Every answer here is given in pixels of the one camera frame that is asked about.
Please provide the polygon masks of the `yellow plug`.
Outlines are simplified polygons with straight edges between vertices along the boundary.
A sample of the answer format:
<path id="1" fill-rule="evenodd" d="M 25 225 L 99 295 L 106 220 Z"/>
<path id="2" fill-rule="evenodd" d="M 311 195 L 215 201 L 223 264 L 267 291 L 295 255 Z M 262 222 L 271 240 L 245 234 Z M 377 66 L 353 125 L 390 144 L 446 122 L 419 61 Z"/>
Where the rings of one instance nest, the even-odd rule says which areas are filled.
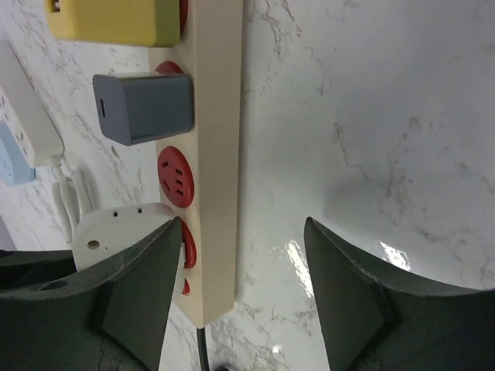
<path id="1" fill-rule="evenodd" d="M 57 39 L 146 47 L 174 47 L 185 28 L 188 1 L 59 0 L 44 2 Z"/>

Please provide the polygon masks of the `white adapter plug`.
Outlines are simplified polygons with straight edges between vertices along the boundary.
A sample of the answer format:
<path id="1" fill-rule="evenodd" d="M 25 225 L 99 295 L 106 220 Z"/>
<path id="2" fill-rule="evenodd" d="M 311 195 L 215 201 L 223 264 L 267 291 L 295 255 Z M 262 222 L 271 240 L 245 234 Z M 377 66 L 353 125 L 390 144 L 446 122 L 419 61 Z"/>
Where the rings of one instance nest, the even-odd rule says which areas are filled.
<path id="1" fill-rule="evenodd" d="M 182 223 L 161 203 L 87 214 L 71 245 L 78 288 L 109 290 L 119 281 L 171 303 L 185 278 Z"/>

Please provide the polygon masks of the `white power strip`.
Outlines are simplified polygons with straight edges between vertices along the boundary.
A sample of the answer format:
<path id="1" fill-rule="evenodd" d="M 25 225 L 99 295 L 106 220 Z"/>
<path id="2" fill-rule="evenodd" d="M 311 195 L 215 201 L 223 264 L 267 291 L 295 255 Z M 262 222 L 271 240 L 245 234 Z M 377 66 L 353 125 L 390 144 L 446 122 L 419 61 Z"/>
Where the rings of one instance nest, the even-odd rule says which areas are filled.
<path id="1" fill-rule="evenodd" d="M 30 167 L 62 164 L 63 141 L 6 40 L 1 41 L 1 119 Z"/>

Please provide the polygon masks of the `black plug with cable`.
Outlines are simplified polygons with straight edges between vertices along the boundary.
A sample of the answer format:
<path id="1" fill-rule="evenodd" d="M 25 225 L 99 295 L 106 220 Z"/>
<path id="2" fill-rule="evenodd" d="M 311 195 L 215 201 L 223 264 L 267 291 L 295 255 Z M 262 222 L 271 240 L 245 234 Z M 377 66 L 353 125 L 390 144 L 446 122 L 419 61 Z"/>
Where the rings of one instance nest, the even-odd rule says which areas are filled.
<path id="1" fill-rule="evenodd" d="M 205 328 L 196 330 L 197 348 L 200 360 L 200 369 L 202 371 L 210 371 L 210 363 L 207 350 L 207 339 Z M 233 368 L 228 365 L 220 365 L 213 368 L 213 371 L 232 371 Z"/>

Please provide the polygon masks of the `grey plug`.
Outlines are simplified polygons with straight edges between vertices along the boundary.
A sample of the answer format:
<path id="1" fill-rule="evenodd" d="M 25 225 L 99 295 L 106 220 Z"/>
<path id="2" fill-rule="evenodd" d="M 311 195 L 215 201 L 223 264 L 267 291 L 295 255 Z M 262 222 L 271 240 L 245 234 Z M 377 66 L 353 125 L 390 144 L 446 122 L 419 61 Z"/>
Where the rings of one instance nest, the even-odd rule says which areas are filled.
<path id="1" fill-rule="evenodd" d="M 95 75 L 101 133 L 125 146 L 169 138 L 194 127 L 193 82 L 181 73 Z"/>

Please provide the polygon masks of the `beige red power strip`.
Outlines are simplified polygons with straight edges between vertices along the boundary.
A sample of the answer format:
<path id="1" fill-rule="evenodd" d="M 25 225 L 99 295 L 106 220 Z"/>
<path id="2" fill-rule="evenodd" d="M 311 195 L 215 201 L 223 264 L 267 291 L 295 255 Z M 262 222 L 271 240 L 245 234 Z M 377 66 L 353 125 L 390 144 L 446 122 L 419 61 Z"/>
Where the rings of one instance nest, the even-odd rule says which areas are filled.
<path id="1" fill-rule="evenodd" d="M 191 78 L 194 127 L 159 140 L 156 151 L 173 146 L 193 178 L 189 206 L 173 209 L 196 247 L 185 269 L 186 285 L 176 304 L 203 328 L 234 306 L 241 122 L 243 3 L 190 1 L 179 44 L 150 49 L 151 70 L 179 67 Z"/>

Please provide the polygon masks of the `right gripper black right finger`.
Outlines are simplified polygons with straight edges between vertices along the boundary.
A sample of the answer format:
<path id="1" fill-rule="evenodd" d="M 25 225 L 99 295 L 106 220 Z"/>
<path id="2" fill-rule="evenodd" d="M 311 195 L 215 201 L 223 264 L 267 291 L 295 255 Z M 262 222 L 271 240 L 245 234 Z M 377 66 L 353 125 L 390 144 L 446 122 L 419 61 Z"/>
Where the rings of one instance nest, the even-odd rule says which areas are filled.
<path id="1" fill-rule="evenodd" d="M 308 218 L 304 244 L 332 370 L 492 370 L 494 293 L 434 281 Z"/>

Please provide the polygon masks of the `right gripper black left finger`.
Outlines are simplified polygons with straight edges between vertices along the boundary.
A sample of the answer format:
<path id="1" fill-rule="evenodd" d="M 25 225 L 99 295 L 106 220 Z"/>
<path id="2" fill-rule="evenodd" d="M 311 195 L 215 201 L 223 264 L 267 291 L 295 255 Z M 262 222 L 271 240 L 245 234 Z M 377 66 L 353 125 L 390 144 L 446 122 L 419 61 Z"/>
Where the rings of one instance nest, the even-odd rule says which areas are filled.
<path id="1" fill-rule="evenodd" d="M 157 370 L 179 266 L 173 219 L 78 271 L 68 250 L 2 251 L 3 370 Z"/>

